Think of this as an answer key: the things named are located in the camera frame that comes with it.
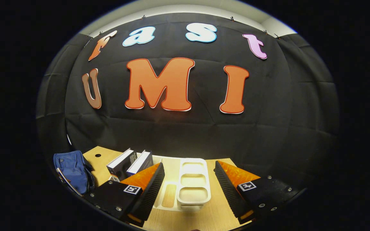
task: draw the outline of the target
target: black fabric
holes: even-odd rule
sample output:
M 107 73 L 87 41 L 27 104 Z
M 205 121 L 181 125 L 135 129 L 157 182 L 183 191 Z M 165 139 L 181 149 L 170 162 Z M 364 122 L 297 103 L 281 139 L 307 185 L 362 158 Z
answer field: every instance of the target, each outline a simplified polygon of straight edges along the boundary
M 77 34 L 58 52 L 42 79 L 36 119 L 45 160 L 53 169 L 54 153 L 72 151 L 66 137 L 65 95 L 69 74 L 81 49 L 91 37 Z
M 214 25 L 216 41 L 188 41 L 186 26 L 192 22 Z M 122 46 L 130 32 L 145 26 L 156 28 L 152 41 Z M 88 61 L 97 41 L 114 30 L 117 34 Z M 242 34 L 253 34 L 262 41 L 261 50 L 268 58 L 257 58 Z M 127 109 L 127 62 L 146 58 L 159 75 L 174 57 L 195 61 L 188 82 L 191 110 L 162 109 L 165 92 L 155 108 L 145 103 L 143 109 Z M 241 114 L 219 110 L 226 95 L 225 65 L 250 73 L 245 80 L 245 111 Z M 99 70 L 100 109 L 90 106 L 81 81 L 81 76 L 93 68 Z M 339 126 L 335 84 L 303 38 L 293 34 L 276 39 L 240 22 L 199 13 L 150 16 L 92 39 L 73 63 L 66 85 L 65 115 L 72 146 L 82 152 L 103 146 L 117 151 L 147 149 L 171 157 L 231 158 L 239 167 L 254 167 L 253 173 L 255 169 L 266 173 L 272 165 L 281 164 L 299 173 L 317 174 Z

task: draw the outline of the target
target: blue bag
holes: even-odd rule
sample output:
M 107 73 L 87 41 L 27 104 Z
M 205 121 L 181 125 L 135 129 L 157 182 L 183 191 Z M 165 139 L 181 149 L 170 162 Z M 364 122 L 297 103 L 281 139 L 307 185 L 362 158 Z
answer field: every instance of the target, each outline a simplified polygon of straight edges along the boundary
M 69 184 L 84 195 L 95 188 L 92 166 L 84 158 L 81 151 L 54 154 L 54 166 L 59 168 Z

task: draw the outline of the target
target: orange letter m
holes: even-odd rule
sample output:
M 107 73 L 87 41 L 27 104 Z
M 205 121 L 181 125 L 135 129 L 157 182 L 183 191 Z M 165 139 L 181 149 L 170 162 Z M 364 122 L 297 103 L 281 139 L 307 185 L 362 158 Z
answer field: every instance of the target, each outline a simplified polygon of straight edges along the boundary
M 145 102 L 141 99 L 140 90 L 145 95 L 151 108 L 155 108 L 163 91 L 166 89 L 165 100 L 161 106 L 169 111 L 189 111 L 188 76 L 195 62 L 189 58 L 177 57 L 169 60 L 161 74 L 156 76 L 147 59 L 135 59 L 127 64 L 131 70 L 129 98 L 125 106 L 130 109 L 141 109 Z

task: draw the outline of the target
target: white container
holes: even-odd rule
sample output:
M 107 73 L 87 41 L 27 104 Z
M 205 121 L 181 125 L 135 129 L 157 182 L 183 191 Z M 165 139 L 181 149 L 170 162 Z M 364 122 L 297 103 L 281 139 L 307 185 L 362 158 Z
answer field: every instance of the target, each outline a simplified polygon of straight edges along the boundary
M 210 200 L 207 162 L 201 158 L 181 158 L 176 189 L 182 210 L 199 210 Z

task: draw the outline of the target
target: ridged black pad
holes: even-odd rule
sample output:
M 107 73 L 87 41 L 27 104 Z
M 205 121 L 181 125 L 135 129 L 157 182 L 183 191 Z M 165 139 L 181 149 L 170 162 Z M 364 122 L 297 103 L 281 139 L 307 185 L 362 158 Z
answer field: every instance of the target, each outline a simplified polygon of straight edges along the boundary
M 165 170 L 163 164 L 160 163 L 154 175 L 151 178 L 150 183 L 145 188 L 144 193 L 136 201 L 135 205 L 131 209 L 131 214 L 136 218 L 146 221 L 148 220 L 149 214 L 151 213 L 152 206 L 158 196 L 160 187 L 165 177 Z
M 231 180 L 228 178 L 218 161 L 215 162 L 214 172 L 235 217 L 239 218 L 250 211 L 251 208 L 249 207 L 248 203 L 246 203 L 245 200 L 243 200 L 243 198 L 239 195 L 238 191 L 235 189 Z

